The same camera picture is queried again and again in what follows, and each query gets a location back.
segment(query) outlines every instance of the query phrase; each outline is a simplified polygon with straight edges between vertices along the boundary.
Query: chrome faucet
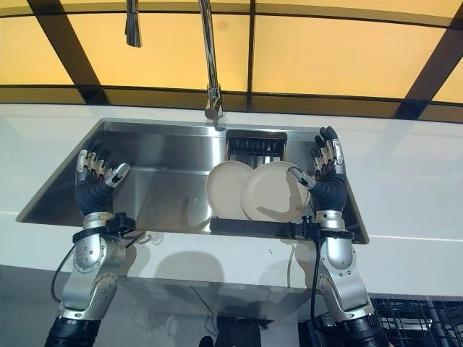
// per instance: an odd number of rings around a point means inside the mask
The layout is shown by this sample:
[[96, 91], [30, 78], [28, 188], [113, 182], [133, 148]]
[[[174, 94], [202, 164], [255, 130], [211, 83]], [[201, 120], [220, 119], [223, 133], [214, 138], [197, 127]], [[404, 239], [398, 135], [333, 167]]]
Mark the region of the chrome faucet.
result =
[[214, 48], [214, 32], [212, 28], [212, 11], [209, 0], [198, 0], [200, 3], [201, 20], [203, 21], [203, 34], [205, 58], [208, 63], [208, 102], [205, 107], [205, 116], [209, 119], [218, 119], [223, 116], [220, 84], [217, 82], [216, 50]]
[[127, 0], [127, 19], [125, 21], [125, 35], [127, 44], [132, 47], [141, 47], [140, 24], [138, 22], [138, 0]]
[[[201, 20], [203, 22], [205, 57], [208, 65], [208, 102], [205, 106], [205, 116], [217, 120], [223, 116], [220, 84], [217, 82], [216, 52], [214, 48], [214, 33], [212, 28], [212, 11], [209, 0], [198, 0]], [[140, 26], [138, 22], [138, 0], [127, 0], [127, 21], [125, 22], [127, 44], [141, 47]]]

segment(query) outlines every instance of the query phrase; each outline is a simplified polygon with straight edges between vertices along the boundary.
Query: stainless steel sink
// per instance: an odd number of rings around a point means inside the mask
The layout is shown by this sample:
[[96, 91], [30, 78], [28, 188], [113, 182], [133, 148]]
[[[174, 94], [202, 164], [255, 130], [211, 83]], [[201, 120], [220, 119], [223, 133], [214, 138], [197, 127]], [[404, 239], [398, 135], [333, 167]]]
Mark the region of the stainless steel sink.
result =
[[[209, 171], [226, 157], [226, 132], [231, 129], [286, 133], [285, 159], [313, 171], [309, 152], [315, 145], [315, 128], [228, 126], [220, 131], [178, 122], [102, 119], [55, 170], [17, 220], [81, 226], [82, 216], [74, 201], [77, 154], [86, 140], [100, 139], [111, 153], [110, 160], [132, 166], [114, 193], [114, 212], [126, 212], [144, 231], [208, 234], [212, 211], [205, 195], [205, 181]], [[368, 236], [355, 204], [353, 207], [349, 209], [356, 217], [350, 224], [359, 225], [353, 230], [357, 242], [366, 243]]]

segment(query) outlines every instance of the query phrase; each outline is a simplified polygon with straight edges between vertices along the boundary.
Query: plate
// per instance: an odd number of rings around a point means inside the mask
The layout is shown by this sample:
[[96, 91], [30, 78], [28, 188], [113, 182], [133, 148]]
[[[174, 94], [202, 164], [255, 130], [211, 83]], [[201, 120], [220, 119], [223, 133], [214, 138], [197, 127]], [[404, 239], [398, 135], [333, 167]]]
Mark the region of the plate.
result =
[[241, 206], [241, 194], [252, 168], [239, 161], [224, 161], [209, 173], [205, 183], [209, 206], [217, 217], [249, 219]]
[[289, 222], [302, 214], [310, 193], [288, 172], [292, 166], [275, 161], [259, 166], [249, 176], [241, 203], [250, 219]]

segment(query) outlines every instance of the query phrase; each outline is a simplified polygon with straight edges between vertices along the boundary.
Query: robot finger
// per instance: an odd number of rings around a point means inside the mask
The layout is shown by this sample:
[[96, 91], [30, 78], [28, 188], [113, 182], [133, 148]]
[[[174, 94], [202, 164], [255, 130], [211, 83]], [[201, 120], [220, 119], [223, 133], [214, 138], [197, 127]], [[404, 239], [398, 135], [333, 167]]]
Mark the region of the robot finger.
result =
[[315, 177], [319, 177], [321, 173], [321, 164], [320, 164], [320, 152], [313, 148], [310, 151], [310, 154], [312, 155], [313, 158], [313, 165], [315, 167]]
[[110, 187], [117, 187], [122, 179], [128, 174], [130, 165], [123, 163], [111, 170], [111, 173], [106, 177], [105, 183]]
[[78, 181], [82, 181], [85, 179], [85, 175], [90, 171], [90, 166], [88, 165], [87, 158], [88, 158], [88, 151], [92, 145], [90, 140], [85, 141], [84, 145], [82, 146], [79, 155], [77, 156], [77, 165], [75, 168], [76, 171], [76, 183]]
[[317, 144], [318, 148], [320, 149], [321, 157], [320, 157], [320, 164], [321, 170], [324, 170], [325, 166], [328, 165], [328, 150], [325, 147], [325, 142], [323, 139], [317, 135], [315, 136], [315, 143]]
[[338, 174], [345, 174], [346, 167], [344, 163], [344, 154], [342, 151], [341, 141], [339, 141], [338, 134], [332, 127], [326, 129], [327, 135], [330, 137], [334, 148], [334, 168]]
[[90, 169], [90, 172], [92, 176], [98, 177], [98, 164], [97, 164], [97, 156], [98, 156], [98, 151], [101, 148], [101, 141], [96, 140], [90, 147], [88, 151], [88, 156], [87, 156], [87, 165], [88, 168]]
[[324, 127], [320, 128], [320, 135], [323, 138], [323, 140], [325, 141], [325, 146], [326, 146], [326, 149], [328, 150], [328, 162], [333, 163], [334, 147], [333, 147], [333, 143], [332, 143], [330, 137], [328, 136], [328, 130], [325, 129]]
[[97, 175], [99, 179], [104, 179], [104, 174], [105, 174], [105, 167], [106, 167], [106, 161], [108, 160], [109, 157], [109, 151], [107, 149], [102, 150], [101, 152], [98, 153], [97, 157]]
[[308, 190], [312, 189], [317, 183], [316, 180], [314, 180], [312, 177], [307, 175], [303, 170], [296, 166], [292, 166], [291, 168], [289, 168], [288, 173], [290, 173], [291, 176], [293, 176], [296, 179], [296, 181], [298, 181]]

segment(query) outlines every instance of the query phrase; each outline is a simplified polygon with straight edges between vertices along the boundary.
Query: yellow wall panel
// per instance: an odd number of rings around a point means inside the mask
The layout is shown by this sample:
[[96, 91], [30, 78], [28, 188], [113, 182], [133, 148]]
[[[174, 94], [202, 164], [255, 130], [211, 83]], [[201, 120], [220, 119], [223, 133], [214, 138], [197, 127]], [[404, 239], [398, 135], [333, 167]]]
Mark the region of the yellow wall panel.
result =
[[253, 90], [403, 98], [444, 29], [257, 16]]
[[27, 0], [0, 0], [0, 15], [32, 14]]
[[428, 14], [453, 17], [462, 0], [257, 0], [259, 4], [291, 4]]
[[0, 84], [72, 84], [35, 17], [0, 19]]
[[0, 0], [0, 9], [10, 7], [29, 7], [27, 0]]
[[[205, 89], [199, 14], [140, 14], [143, 47], [126, 44], [125, 14], [73, 14], [69, 20], [103, 85]], [[213, 16], [218, 81], [246, 90], [249, 17]]]
[[463, 103], [463, 59], [457, 64], [433, 100]]

